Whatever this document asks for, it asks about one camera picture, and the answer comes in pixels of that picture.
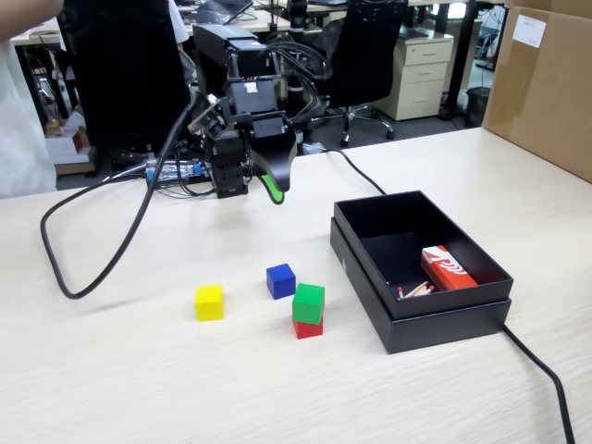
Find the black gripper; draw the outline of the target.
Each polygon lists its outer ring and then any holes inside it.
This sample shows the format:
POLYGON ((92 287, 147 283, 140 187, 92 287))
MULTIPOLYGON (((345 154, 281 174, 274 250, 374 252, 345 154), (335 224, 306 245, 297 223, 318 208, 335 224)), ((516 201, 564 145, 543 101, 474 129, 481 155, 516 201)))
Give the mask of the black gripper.
POLYGON ((232 121, 252 138, 254 164, 266 175, 258 178, 273 204, 283 204, 290 189, 290 168, 296 156, 296 136, 286 132, 285 113, 278 108, 273 80, 231 82, 227 87, 232 121))

